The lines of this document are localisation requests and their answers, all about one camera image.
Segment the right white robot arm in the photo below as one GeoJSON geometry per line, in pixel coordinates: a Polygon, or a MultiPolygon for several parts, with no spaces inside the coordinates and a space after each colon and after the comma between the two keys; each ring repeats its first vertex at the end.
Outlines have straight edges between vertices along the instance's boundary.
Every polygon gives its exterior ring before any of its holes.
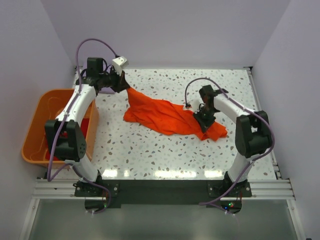
{"type": "Polygon", "coordinates": [[[262,156],[273,144],[268,115],[265,111],[253,111],[226,96],[224,89],[214,90],[205,85],[199,90],[203,101],[193,114],[204,134],[216,122],[215,114],[222,112],[235,123],[235,147],[237,154],[232,166],[215,190],[219,195],[237,195],[248,183],[248,174],[254,160],[262,156]]]}

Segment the orange t-shirt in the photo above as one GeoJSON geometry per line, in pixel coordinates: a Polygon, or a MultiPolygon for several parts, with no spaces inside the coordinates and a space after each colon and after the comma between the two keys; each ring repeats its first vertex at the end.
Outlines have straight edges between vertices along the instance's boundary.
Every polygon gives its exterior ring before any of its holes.
{"type": "Polygon", "coordinates": [[[167,136],[195,135],[201,141],[211,139],[217,141],[225,138],[228,131],[225,126],[214,122],[206,132],[202,132],[191,110],[182,105],[163,99],[153,99],[135,89],[128,88],[129,108],[123,119],[130,123],[139,123],[144,127],[167,136]]]}

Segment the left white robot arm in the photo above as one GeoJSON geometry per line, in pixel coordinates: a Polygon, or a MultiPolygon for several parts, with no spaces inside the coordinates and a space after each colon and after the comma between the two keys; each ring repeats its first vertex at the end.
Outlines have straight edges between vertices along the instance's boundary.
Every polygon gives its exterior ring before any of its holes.
{"type": "Polygon", "coordinates": [[[87,58],[87,68],[78,73],[73,93],[62,112],[44,125],[48,151],[50,153],[47,180],[56,176],[51,173],[54,158],[64,162],[78,175],[74,185],[80,197],[110,196],[103,185],[100,172],[94,168],[86,154],[88,143],[81,130],[81,123],[91,103],[103,88],[119,93],[130,86],[124,69],[128,60],[117,55],[110,65],[101,57],[87,58]]]}

